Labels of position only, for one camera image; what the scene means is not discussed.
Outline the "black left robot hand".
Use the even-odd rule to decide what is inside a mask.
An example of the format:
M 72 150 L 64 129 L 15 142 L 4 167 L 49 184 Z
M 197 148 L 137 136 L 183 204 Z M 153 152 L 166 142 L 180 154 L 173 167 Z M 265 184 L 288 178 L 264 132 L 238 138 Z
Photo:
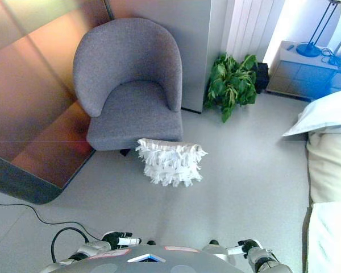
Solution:
M 132 233 L 119 231 L 107 232 L 103 235 L 101 241 L 109 243 L 111 250 L 121 249 L 131 245 L 139 245 L 142 242 L 140 238 L 133 237 Z

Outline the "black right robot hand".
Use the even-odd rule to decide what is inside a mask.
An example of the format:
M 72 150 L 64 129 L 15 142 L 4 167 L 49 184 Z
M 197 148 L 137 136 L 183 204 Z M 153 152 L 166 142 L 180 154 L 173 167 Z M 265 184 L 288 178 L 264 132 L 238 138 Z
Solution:
M 258 247 L 260 249 L 263 248 L 258 240 L 246 239 L 238 241 L 238 244 L 236 246 L 226 248 L 226 251 L 228 255 L 243 254 L 246 258 L 250 249 L 254 247 Z

